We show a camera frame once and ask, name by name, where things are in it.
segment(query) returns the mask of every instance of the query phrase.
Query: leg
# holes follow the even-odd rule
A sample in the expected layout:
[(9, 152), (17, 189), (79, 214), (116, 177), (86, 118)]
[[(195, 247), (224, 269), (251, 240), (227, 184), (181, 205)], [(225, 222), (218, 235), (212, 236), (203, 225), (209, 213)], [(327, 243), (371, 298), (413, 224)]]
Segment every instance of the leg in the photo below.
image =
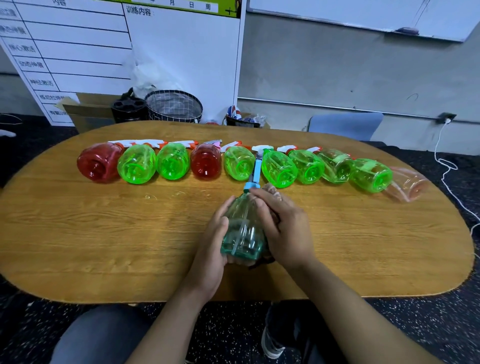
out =
[(53, 350), (50, 364), (123, 364), (150, 328), (128, 305), (103, 305), (78, 317)]
[(262, 347), (265, 346), (268, 352), (278, 355), (282, 347), (295, 348), (300, 351), (303, 364), (347, 363), (311, 301), (275, 303), (268, 310), (265, 321)]

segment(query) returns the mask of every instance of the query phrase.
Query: person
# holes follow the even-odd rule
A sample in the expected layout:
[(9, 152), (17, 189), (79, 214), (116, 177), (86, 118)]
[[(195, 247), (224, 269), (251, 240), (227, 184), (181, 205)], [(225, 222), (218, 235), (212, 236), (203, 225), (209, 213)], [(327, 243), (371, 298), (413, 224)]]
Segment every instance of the person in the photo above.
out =
[[(310, 299), (302, 309), (292, 301), (270, 307), (261, 343), (267, 357), (276, 359), (289, 347), (299, 349), (307, 364), (441, 363), (315, 258), (307, 214), (291, 199), (250, 192), (273, 257)], [(224, 215), (234, 198), (213, 214), (190, 271), (151, 326), (132, 307), (100, 306), (68, 328), (51, 364), (184, 363), (198, 314), (222, 280)]]

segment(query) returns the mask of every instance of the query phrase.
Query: person's right hand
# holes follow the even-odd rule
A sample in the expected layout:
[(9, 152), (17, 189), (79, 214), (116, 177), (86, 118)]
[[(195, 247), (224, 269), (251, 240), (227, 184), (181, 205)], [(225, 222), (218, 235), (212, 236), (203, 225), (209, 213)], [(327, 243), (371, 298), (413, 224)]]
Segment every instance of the person's right hand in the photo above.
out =
[[(285, 269), (296, 268), (315, 259), (308, 216), (300, 207), (282, 194), (282, 201), (258, 188), (250, 189), (258, 209), (258, 217), (275, 260)], [(275, 224), (270, 209), (280, 222)]]

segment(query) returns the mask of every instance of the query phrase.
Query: wood grain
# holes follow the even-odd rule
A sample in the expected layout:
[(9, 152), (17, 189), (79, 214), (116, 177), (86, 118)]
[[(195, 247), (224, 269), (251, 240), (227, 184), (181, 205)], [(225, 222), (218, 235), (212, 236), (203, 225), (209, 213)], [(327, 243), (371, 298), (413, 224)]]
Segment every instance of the wood grain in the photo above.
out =
[[(0, 194), (0, 272), (39, 297), (73, 303), (164, 301), (193, 259), (213, 211), (242, 182), (224, 171), (204, 182), (158, 176), (144, 185), (96, 184), (76, 167), (94, 143), (221, 138), (246, 145), (336, 147), (356, 157), (407, 167), (389, 154), (341, 136), (158, 121), (112, 125), (68, 139), (28, 163)], [(411, 204), (369, 195), (350, 184), (294, 183), (283, 193), (309, 214), (318, 258), (362, 296), (431, 295), (469, 275), (468, 229), (431, 185)], [(274, 263), (228, 266), (216, 300), (280, 300), (304, 294)]]

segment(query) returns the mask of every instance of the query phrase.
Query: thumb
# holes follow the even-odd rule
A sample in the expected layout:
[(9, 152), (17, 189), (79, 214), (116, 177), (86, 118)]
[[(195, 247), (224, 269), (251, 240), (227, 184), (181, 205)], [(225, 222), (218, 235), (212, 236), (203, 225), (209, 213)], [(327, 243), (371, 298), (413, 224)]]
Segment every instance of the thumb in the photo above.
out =
[(220, 218), (218, 225), (215, 228), (215, 233), (213, 234), (212, 238), (212, 248), (220, 251), (222, 246), (223, 238), (228, 230), (228, 218), (223, 216)]
[(254, 202), (257, 206), (258, 219), (260, 220), (267, 239), (276, 239), (278, 235), (278, 229), (273, 221), (270, 208), (267, 206), (265, 201), (259, 197), (256, 198)]

